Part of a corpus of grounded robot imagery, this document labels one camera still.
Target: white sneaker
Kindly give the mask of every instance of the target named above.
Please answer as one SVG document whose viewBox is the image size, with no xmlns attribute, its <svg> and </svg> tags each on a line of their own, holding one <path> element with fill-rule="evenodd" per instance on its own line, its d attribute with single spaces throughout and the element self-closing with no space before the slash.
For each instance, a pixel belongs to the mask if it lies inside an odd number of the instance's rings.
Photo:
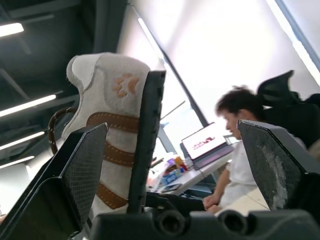
<svg viewBox="0 0 320 240">
<path fill-rule="evenodd" d="M 165 72 L 150 72 L 130 57 L 100 53 L 75 56 L 66 74 L 80 102 L 62 138 L 85 126 L 107 122 L 109 127 L 93 215 L 138 213 L 159 128 Z M 53 134 L 53 125 L 49 130 Z"/>
</svg>

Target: desk clutter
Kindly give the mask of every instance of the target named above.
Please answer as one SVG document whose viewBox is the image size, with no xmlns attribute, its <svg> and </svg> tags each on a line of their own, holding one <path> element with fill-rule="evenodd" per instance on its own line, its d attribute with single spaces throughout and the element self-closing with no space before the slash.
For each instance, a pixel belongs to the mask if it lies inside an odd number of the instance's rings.
<svg viewBox="0 0 320 240">
<path fill-rule="evenodd" d="M 154 192 L 169 185 L 188 172 L 190 167 L 191 164 L 187 164 L 179 155 L 173 153 L 169 153 L 161 159 L 155 159 L 151 163 L 148 174 L 146 184 L 148 191 Z"/>
</svg>

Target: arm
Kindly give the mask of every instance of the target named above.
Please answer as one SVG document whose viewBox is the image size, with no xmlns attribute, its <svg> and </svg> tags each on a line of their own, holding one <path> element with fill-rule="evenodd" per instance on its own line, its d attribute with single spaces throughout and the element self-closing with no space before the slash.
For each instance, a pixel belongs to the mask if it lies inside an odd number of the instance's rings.
<svg viewBox="0 0 320 240">
<path fill-rule="evenodd" d="M 6 218 L 6 215 L 0 216 L 0 224 L 2 224 L 2 222 L 5 220 L 5 218 Z"/>
<path fill-rule="evenodd" d="M 225 169 L 218 179 L 214 193 L 203 199 L 204 209 L 207 210 L 210 207 L 212 207 L 213 205 L 219 204 L 220 199 L 221 199 L 222 195 L 224 194 L 226 186 L 230 183 L 229 176 L 230 176 L 230 172 L 227 169 Z"/>
<path fill-rule="evenodd" d="M 230 176 L 230 172 L 227 169 L 225 169 L 218 179 L 218 182 L 216 184 L 213 194 L 219 197 L 219 200 L 224 194 L 226 186 L 230 183 L 229 176 Z"/>
</svg>

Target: orange paw print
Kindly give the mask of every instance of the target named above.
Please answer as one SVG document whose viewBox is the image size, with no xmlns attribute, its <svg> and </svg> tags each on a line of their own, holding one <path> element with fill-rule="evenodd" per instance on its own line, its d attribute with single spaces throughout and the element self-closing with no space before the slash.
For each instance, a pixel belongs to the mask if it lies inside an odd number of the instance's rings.
<svg viewBox="0 0 320 240">
<path fill-rule="evenodd" d="M 139 78 L 131 73 L 124 73 L 121 77 L 115 79 L 115 85 L 112 88 L 119 98 L 124 98 L 128 93 L 136 94 L 136 86 Z"/>
</svg>

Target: desk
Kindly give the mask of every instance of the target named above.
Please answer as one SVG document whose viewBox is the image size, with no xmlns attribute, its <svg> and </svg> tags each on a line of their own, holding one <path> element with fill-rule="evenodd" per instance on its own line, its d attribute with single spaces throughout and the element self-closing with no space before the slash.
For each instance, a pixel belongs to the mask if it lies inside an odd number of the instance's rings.
<svg viewBox="0 0 320 240">
<path fill-rule="evenodd" d="M 242 214 L 243 216 L 248 216 L 249 212 L 252 211 L 269 211 L 269 207 L 259 188 L 256 188 L 255 190 L 249 192 L 247 195 L 240 197 L 231 205 L 217 212 L 216 216 L 226 210 L 234 210 Z"/>
<path fill-rule="evenodd" d="M 182 184 L 177 190 L 166 192 L 166 194 L 174 194 L 174 195 L 180 195 L 184 193 L 186 190 L 191 188 L 193 185 L 199 183 L 202 179 L 212 174 L 214 171 L 221 168 L 223 165 L 225 165 L 232 157 L 232 152 L 219 158 L 218 160 L 208 164 L 207 166 L 204 166 L 200 170 L 190 170 L 186 172 L 183 176 L 178 178 L 177 180 L 170 183 L 170 185 L 174 184 Z M 161 193 L 161 191 L 165 188 L 161 187 L 157 193 Z"/>
</svg>

